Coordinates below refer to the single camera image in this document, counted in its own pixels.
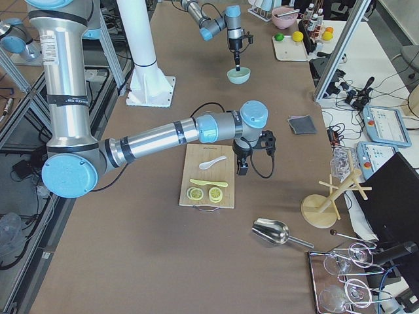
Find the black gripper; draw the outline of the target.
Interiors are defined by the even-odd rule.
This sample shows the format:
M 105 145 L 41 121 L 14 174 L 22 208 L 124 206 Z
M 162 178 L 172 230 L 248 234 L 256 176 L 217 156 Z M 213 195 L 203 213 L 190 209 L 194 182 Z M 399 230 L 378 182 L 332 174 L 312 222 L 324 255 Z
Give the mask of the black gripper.
M 240 71 L 240 49 L 242 48 L 242 38 L 228 38 L 228 49 L 234 54 L 234 66 L 236 71 Z
M 258 143 L 253 145 L 246 138 L 241 137 L 233 140 L 232 149 L 236 155 L 237 175 L 246 175 L 249 169 L 247 158 L 252 157 L 253 151 L 258 149 Z

